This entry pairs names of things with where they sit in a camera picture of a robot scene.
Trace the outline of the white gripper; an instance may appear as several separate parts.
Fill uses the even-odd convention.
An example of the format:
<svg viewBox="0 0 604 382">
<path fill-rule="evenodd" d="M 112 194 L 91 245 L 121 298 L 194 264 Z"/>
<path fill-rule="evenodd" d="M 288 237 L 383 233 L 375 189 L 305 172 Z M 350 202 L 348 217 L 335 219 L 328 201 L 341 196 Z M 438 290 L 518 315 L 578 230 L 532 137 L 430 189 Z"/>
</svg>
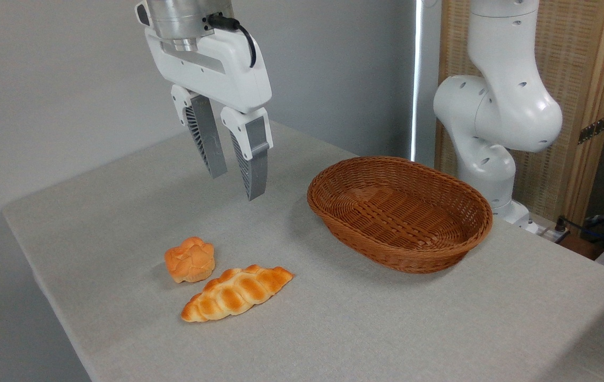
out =
<svg viewBox="0 0 604 382">
<path fill-rule="evenodd" d="M 212 99 L 227 106 L 220 118 L 230 131 L 248 200 L 263 195 L 273 147 L 263 108 L 271 100 L 270 79 L 259 46 L 235 19 L 231 2 L 139 2 L 135 15 L 156 67 L 173 83 L 178 118 L 210 176 L 227 172 Z"/>
</svg>

